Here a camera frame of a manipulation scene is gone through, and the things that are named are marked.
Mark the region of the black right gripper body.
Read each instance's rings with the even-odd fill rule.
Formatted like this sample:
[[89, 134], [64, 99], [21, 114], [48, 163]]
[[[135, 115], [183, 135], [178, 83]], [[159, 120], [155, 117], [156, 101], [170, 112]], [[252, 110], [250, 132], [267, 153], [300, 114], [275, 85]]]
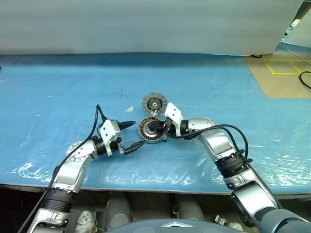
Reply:
[[166, 118], [163, 126], [164, 132], [167, 137], [179, 139], [179, 137], [181, 136], [179, 125], [175, 126], [174, 122], [170, 118]]

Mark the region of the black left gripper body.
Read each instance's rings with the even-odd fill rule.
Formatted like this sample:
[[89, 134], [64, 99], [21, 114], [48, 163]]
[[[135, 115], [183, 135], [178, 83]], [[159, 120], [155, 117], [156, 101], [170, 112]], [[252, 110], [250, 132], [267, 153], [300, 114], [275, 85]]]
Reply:
[[113, 136], [110, 142], [110, 148], [114, 149], [114, 151], [119, 151], [120, 154], [125, 154], [125, 148], [121, 144], [121, 129], [118, 125], [118, 122], [115, 120], [111, 121], [113, 126]]

